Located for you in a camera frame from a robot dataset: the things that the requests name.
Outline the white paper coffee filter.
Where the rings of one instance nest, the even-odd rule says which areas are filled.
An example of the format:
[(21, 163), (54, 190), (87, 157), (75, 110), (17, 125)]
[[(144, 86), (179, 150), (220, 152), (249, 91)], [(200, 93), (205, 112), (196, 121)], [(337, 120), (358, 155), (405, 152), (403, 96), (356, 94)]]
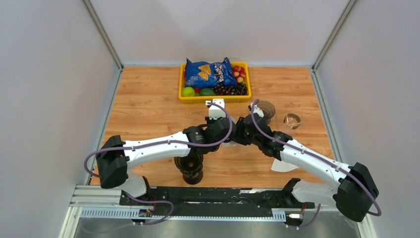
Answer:
[[(236, 119), (234, 117), (231, 116), (232, 122), (236, 123)], [(230, 142), (224, 142), (221, 144), (223, 147), (232, 147), (232, 146), (236, 146), (237, 143), (235, 141), (230, 141)]]

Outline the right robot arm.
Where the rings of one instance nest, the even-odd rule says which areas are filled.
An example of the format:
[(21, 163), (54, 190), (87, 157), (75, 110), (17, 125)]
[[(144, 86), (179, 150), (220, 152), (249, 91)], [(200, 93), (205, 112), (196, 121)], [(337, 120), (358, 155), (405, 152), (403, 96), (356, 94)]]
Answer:
[(313, 202), (334, 206), (348, 219), (361, 222), (370, 208), (381, 210), (376, 202), (378, 188), (368, 168), (355, 163), (348, 165), (332, 160), (301, 144), (292, 136), (281, 131), (272, 131), (258, 114), (240, 117), (236, 122), (235, 142), (255, 145), (262, 153), (277, 161), (301, 168), (322, 183), (311, 183), (293, 178), (285, 185), (284, 203), (295, 207), (301, 202)]

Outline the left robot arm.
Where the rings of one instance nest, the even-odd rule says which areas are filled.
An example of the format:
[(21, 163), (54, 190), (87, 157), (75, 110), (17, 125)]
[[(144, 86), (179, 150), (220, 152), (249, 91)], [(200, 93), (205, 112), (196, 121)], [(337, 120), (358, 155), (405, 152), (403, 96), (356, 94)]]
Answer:
[(232, 119), (219, 118), (211, 124), (191, 126), (156, 139), (123, 141), (120, 135), (112, 136), (95, 153), (100, 186), (124, 190), (139, 205), (146, 205), (151, 200), (151, 191), (145, 178), (131, 171), (133, 167), (170, 157), (201, 158), (217, 151), (221, 143), (231, 141), (235, 132)]

